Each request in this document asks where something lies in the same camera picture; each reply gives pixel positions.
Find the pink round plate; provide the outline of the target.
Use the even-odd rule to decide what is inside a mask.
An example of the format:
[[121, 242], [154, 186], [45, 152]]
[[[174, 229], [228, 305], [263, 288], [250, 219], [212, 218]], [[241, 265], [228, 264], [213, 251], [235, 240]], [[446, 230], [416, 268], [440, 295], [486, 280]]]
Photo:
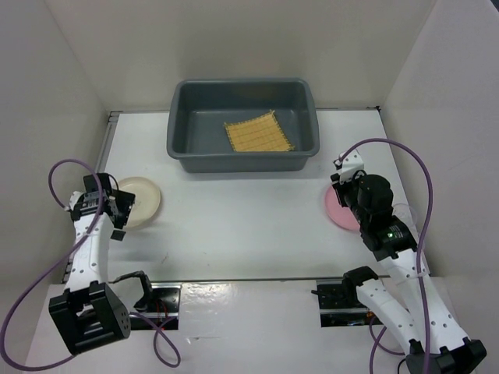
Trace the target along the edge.
[[335, 190], [329, 187], [324, 195], [324, 206], [327, 215], [333, 223], [347, 231], [358, 231], [359, 223], [348, 207], [342, 207]]

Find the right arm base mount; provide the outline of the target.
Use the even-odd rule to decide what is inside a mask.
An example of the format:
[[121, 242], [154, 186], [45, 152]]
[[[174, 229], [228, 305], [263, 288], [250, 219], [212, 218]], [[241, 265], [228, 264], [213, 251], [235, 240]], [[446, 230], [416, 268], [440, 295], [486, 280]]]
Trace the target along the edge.
[[375, 315], [363, 304], [350, 299], [339, 279], [317, 280], [311, 294], [317, 299], [320, 326], [367, 326]]

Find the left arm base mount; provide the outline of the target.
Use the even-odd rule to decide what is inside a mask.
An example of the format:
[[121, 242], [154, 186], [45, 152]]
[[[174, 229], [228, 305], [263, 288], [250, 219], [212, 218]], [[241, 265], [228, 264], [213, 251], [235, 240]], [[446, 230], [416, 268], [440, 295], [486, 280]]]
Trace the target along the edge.
[[163, 330], [179, 328], [181, 284], [153, 282], [142, 270], [119, 276], [109, 284], [130, 312], [146, 316]]

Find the cream round plate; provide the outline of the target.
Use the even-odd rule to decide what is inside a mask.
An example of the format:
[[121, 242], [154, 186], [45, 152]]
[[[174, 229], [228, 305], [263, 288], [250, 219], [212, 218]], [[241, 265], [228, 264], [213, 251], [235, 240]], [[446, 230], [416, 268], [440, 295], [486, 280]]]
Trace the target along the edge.
[[151, 224], [161, 207], [161, 190], [145, 177], [128, 177], [118, 181], [121, 191], [135, 195], [135, 203], [124, 226], [126, 231], [138, 230]]

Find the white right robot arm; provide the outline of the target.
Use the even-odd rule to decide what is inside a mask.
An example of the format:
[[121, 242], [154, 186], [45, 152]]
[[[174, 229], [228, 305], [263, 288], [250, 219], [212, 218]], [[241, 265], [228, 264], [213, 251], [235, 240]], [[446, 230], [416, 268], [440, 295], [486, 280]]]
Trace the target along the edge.
[[341, 206], [358, 222], [364, 245], [402, 297], [395, 299], [371, 268], [361, 266], [343, 275], [344, 302], [365, 305], [375, 314], [402, 347], [411, 373], [471, 373], [487, 350], [459, 326], [418, 262], [412, 232], [393, 213], [390, 183], [357, 171], [347, 182], [334, 174], [331, 184]]

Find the yellow bamboo mat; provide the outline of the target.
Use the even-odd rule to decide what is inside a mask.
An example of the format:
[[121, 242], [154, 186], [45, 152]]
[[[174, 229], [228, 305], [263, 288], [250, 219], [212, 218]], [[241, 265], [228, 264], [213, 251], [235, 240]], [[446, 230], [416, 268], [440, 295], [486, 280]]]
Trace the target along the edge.
[[289, 152], [288, 140], [274, 110], [249, 120], [224, 124], [228, 141], [235, 152]]

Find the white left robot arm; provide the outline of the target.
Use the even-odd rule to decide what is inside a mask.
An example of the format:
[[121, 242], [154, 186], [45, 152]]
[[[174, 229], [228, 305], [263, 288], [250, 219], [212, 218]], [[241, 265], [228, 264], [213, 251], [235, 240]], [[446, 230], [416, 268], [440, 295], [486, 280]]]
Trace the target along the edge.
[[121, 241], [135, 203], [135, 195], [112, 184], [113, 176], [98, 173], [103, 207], [98, 211], [98, 187], [93, 175], [83, 178], [84, 192], [70, 199], [75, 241], [85, 242], [74, 252], [69, 279], [59, 296], [49, 301], [49, 314], [71, 355], [124, 340], [131, 332], [128, 309], [107, 284], [108, 250]]

